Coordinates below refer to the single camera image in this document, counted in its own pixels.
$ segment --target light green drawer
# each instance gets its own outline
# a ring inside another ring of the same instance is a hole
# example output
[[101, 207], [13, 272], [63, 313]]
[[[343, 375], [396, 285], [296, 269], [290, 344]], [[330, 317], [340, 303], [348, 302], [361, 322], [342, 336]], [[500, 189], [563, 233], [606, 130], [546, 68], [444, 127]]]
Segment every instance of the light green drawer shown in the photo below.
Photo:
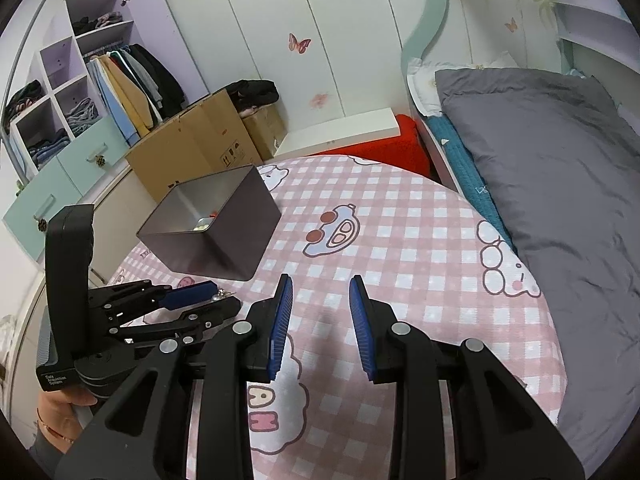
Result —
[[65, 205], [76, 204], [81, 198], [54, 157], [15, 199], [4, 215], [4, 223], [29, 256], [37, 260], [45, 241], [44, 232], [38, 230], [38, 221], [49, 222]]
[[118, 162], [129, 149], [111, 117], [104, 117], [73, 140], [58, 159], [82, 195]]

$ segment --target red object in box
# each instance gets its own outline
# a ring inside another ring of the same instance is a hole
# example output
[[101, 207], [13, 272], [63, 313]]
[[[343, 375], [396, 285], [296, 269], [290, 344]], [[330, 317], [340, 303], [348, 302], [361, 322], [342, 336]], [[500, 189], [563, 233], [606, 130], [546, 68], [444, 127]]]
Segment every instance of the red object in box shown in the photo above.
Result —
[[406, 115], [396, 115], [396, 121], [400, 126], [399, 137], [370, 140], [318, 155], [359, 156], [431, 178], [431, 161], [422, 147], [415, 121]]

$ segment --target metal railing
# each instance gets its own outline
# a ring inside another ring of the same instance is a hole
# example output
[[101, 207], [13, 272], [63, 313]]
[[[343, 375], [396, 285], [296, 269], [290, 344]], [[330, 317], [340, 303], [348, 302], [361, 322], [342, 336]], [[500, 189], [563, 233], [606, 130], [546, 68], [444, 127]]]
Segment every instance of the metal railing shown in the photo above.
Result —
[[4, 89], [4, 97], [2, 98], [2, 108], [0, 108], [0, 139], [2, 140], [2, 143], [4, 144], [4, 148], [6, 149], [9, 155], [9, 160], [11, 161], [11, 164], [14, 167], [15, 173], [18, 174], [18, 178], [20, 179], [20, 182], [22, 183], [23, 186], [26, 186], [29, 183], [29, 179], [27, 178], [27, 175], [24, 173], [24, 170], [22, 169], [22, 165], [18, 161], [18, 155], [15, 154], [11, 144], [9, 143], [9, 132], [4, 129], [4, 111], [7, 105], [7, 101], [9, 100], [9, 92], [11, 91], [11, 84], [14, 81], [15, 70], [18, 67], [18, 62], [20, 61], [20, 56], [22, 55], [22, 51], [24, 50], [24, 45], [27, 43], [27, 38], [31, 33], [31, 29], [33, 28], [33, 25], [36, 22], [36, 19], [40, 14], [40, 11], [42, 10], [42, 7], [44, 7], [44, 4], [46, 3], [46, 1], [47, 0], [42, 0], [40, 2], [40, 5], [36, 9], [36, 11], [33, 13], [33, 17], [29, 22], [29, 26], [27, 27], [27, 30], [24, 33], [24, 36], [22, 37], [22, 41], [20, 42], [20, 46], [18, 47], [18, 52], [16, 52], [15, 54], [14, 64], [11, 66], [11, 71], [9, 72], [9, 77], [7, 78], [6, 88]]

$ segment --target gray duvet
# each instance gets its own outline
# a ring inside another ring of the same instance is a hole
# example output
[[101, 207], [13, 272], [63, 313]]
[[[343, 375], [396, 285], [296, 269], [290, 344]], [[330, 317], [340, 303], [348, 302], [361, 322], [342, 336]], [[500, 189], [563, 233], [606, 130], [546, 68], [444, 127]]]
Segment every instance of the gray duvet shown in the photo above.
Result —
[[436, 84], [546, 297], [568, 377], [559, 429], [589, 476], [640, 407], [640, 137], [592, 78], [441, 70]]

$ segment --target round table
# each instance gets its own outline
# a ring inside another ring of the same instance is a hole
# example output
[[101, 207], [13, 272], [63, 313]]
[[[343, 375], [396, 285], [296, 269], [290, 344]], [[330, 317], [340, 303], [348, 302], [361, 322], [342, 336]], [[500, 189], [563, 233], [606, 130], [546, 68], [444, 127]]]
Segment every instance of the round table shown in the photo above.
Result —
[[[354, 274], [372, 299], [432, 339], [484, 341], [557, 420], [566, 375], [546, 302], [463, 197], [352, 156], [296, 158], [260, 174], [282, 218], [252, 280], [212, 278], [243, 302], [239, 319], [274, 294], [281, 273], [293, 280], [282, 370], [268, 386], [248, 385], [257, 479], [388, 476], [395, 388], [369, 383], [362, 370], [348, 303]], [[141, 243], [110, 283], [142, 279], [173, 286], [206, 280], [169, 271]], [[159, 310], [138, 322], [167, 319], [171, 313]], [[192, 424], [192, 444], [196, 430]], [[191, 454], [189, 478], [194, 464]]]

